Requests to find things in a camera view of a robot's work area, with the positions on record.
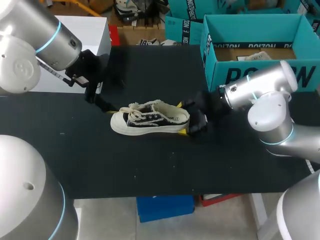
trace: black table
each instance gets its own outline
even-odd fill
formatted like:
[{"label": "black table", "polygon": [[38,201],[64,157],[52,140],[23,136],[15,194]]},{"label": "black table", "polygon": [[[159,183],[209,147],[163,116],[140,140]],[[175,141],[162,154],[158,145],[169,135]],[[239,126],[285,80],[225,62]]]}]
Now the black table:
[{"label": "black table", "polygon": [[[206,88],[198,46],[113,47],[109,67],[118,78],[106,77],[103,97],[117,108],[155,99],[175,105]],[[83,97],[0,97],[0,133],[32,144],[71,198],[281,192],[310,174],[303,159],[269,154],[246,112],[227,116],[196,139],[124,136],[111,130],[111,114]],[[293,94],[297,124],[319,126],[319,109],[318,94]]]}]

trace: white shoelace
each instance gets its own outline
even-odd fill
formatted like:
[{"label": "white shoelace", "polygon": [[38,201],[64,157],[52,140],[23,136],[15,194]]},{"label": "white shoelace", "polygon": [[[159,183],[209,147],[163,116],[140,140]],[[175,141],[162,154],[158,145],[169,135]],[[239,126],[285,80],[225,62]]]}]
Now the white shoelace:
[{"label": "white shoelace", "polygon": [[139,111],[143,109],[145,106],[139,105],[139,103],[131,103],[129,107],[122,107],[120,108],[120,112],[128,114],[128,120],[130,121],[138,121],[138,120],[145,120],[147,117],[142,116],[142,112]]}]

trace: shoe toe cap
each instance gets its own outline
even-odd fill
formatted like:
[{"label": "shoe toe cap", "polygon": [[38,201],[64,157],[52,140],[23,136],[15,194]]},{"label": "shoe toe cap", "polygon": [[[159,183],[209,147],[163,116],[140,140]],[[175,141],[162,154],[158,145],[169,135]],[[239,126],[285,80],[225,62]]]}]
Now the shoe toe cap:
[{"label": "shoe toe cap", "polygon": [[114,113],[111,118],[110,124],[111,124],[111,127],[126,128],[127,123],[124,120],[124,113],[123,112]]}]

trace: black canvas shoe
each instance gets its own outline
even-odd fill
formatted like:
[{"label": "black canvas shoe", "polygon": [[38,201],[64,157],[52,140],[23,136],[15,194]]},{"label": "black canvas shoe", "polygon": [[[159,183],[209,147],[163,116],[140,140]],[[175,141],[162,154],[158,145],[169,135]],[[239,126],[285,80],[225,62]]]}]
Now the black canvas shoe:
[{"label": "black canvas shoe", "polygon": [[115,132],[129,136],[178,133],[188,127],[189,118],[186,110],[155,100],[120,108],[113,114],[110,125]]}]

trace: white rubber sole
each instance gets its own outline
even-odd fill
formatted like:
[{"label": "white rubber sole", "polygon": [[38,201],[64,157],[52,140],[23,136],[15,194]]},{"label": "white rubber sole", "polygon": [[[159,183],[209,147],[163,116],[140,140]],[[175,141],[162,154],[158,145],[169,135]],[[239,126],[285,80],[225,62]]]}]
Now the white rubber sole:
[{"label": "white rubber sole", "polygon": [[113,131],[118,134],[127,135],[127,136],[139,136],[144,134],[151,134],[151,133],[170,133],[170,134],[177,134],[182,129],[188,127],[189,122],[184,125],[176,125],[176,126],[151,126],[151,127],[132,127],[127,126],[125,121],[123,122],[117,120],[116,113],[113,114],[110,126]]}]

